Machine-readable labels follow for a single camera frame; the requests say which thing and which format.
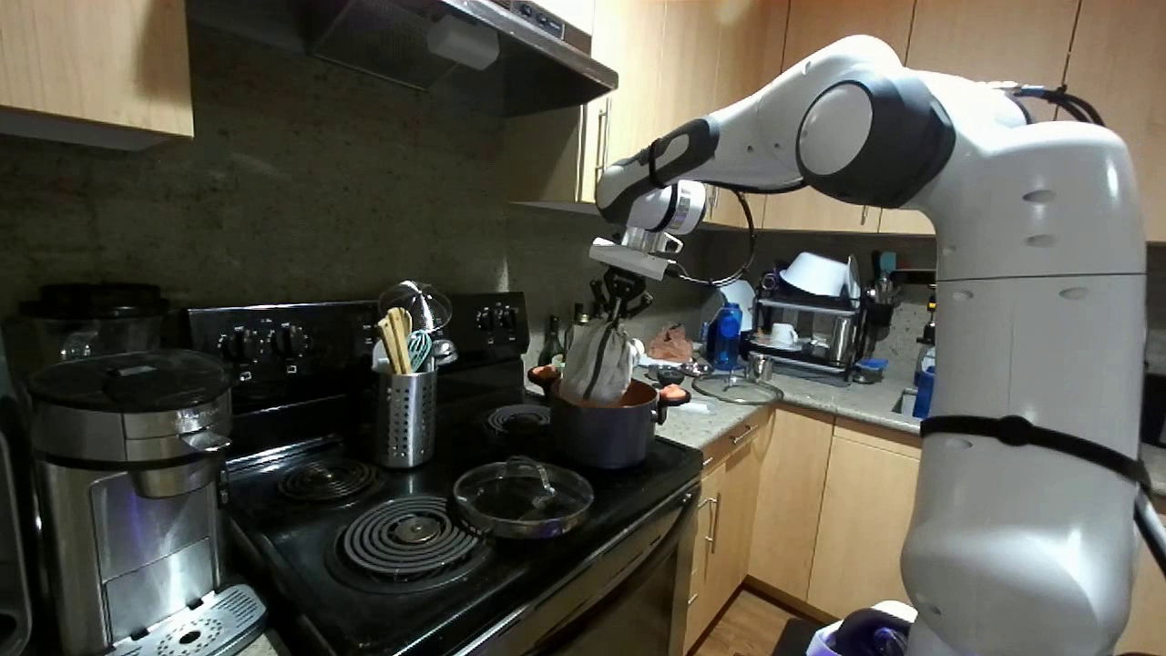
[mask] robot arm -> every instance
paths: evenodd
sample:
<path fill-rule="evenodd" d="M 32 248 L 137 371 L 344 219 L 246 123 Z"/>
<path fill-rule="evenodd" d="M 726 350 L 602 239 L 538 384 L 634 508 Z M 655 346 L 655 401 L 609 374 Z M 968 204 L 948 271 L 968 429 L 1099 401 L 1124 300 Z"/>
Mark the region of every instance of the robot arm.
<path fill-rule="evenodd" d="M 592 198 L 623 239 L 591 254 L 672 272 L 702 183 L 934 219 L 942 366 L 903 544 L 909 654 L 1108 654 L 1144 508 L 1144 238 L 1121 139 L 1030 123 L 1005 89 L 850 38 L 613 164 Z"/>

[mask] oven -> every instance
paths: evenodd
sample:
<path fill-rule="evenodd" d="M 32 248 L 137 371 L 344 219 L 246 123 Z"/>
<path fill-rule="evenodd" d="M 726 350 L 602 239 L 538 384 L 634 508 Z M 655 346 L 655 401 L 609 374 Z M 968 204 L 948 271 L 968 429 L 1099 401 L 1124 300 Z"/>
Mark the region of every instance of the oven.
<path fill-rule="evenodd" d="M 372 429 L 374 304 L 195 307 L 195 350 L 232 367 L 222 481 L 228 567 L 292 654 L 680 654 L 700 451 L 652 442 L 626 469 L 579 469 L 583 525 L 495 539 L 451 481 L 506 457 L 553 462 L 528 407 L 519 295 L 451 295 L 460 361 L 437 371 L 434 459 L 387 469 Z"/>

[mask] kitchen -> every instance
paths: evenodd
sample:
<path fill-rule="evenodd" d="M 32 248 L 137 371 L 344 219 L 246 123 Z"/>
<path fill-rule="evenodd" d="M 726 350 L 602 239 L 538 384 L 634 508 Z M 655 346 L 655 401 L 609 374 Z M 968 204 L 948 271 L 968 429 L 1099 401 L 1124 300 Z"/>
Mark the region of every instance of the kitchen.
<path fill-rule="evenodd" d="M 832 2 L 832 12 L 822 12 L 822 2 L 781 0 L 680 9 L 683 12 L 665 2 L 664 12 L 664 2 L 642 2 L 626 9 L 631 22 L 606 22 L 602 12 L 613 12 L 613 2 L 592 2 L 592 15 L 585 18 L 583 12 L 579 18 L 579 27 L 592 27 L 596 60 L 606 60 L 606 49 L 619 43 L 634 43 L 642 56 L 613 56 L 613 66 L 619 68 L 613 106 L 658 103 L 655 112 L 638 111 L 644 123 L 623 128 L 626 134 L 613 123 L 613 158 L 693 112 L 748 95 L 770 79 L 788 56 L 799 60 L 812 43 L 822 43 L 822 32 L 879 32 L 900 50 L 909 43 L 909 60 L 913 49 L 934 43 L 913 39 L 909 27 L 926 27 L 926 12 L 949 12 L 960 2 L 896 0 Z M 727 15 L 748 12 L 748 18 L 732 22 L 739 32 L 712 32 L 712 9 Z M 991 39 L 972 28 L 968 39 L 985 39 L 1005 56 L 1012 56 L 1008 49 L 1030 49 L 1012 56 L 1023 60 L 1023 66 L 1005 62 L 1005 68 L 1021 68 L 1017 77 L 1061 79 L 1065 56 L 1057 62 L 1037 60 L 1037 66 L 1051 66 L 1051 72 L 1030 68 L 1026 60 L 1057 50 L 1042 43 L 1057 38 L 1061 50 L 1067 50 L 1074 12 L 1078 2 L 1037 2 L 1034 15 L 1023 12 L 1023 22 L 1017 15 L 985 22 L 978 28 Z M 697 15 L 697 27 L 664 22 L 683 15 Z M 693 62 L 697 50 L 712 50 L 710 43 L 726 50 L 722 66 L 732 62 L 734 77 L 702 68 L 716 66 L 710 56 Z M 959 56 L 918 56 L 918 62 L 959 68 Z M 716 89 L 697 95 L 693 79 L 716 79 Z M 572 186 L 574 175 L 559 175 L 559 169 L 572 169 L 574 158 L 567 141 L 574 134 L 574 115 L 557 112 L 498 123 L 495 115 L 448 111 L 426 95 L 323 62 L 252 49 L 199 27 L 190 28 L 190 97 L 195 139 L 166 139 L 137 153 L 55 145 L 41 139 L 0 141 L 2 313 L 37 295 L 48 279 L 153 279 L 177 304 L 257 304 L 359 300 L 377 295 L 391 279 L 426 276 L 451 292 L 519 289 L 528 295 L 528 318 L 567 313 L 591 295 L 585 286 L 596 267 L 585 261 L 585 243 L 592 232 L 606 232 L 606 227 L 510 204 L 572 198 L 572 188 L 559 186 L 566 180 Z M 1161 188 L 1166 186 L 1153 180 L 1144 183 L 1152 239 L 1166 238 L 1161 213 L 1153 213 L 1161 208 L 1153 198 Z M 835 254 L 852 253 L 859 259 L 873 248 L 893 248 L 903 254 L 903 267 L 930 267 L 934 259 L 934 243 L 930 238 L 918 238 L 913 214 L 883 214 L 805 198 L 766 201 L 762 208 L 762 227 L 772 231 L 759 239 L 762 259 L 788 259 L 800 248 Z M 782 219 L 793 214 L 812 214 L 812 227 L 782 227 Z M 705 231 L 687 239 L 687 253 L 700 267 L 716 272 L 732 267 L 739 239 L 727 231 Z M 1152 248 L 1149 272 L 1149 322 L 1152 329 L 1166 329 L 1166 253 L 1158 243 Z M 658 286 L 644 333 L 687 318 L 700 304 L 702 292 Z"/>

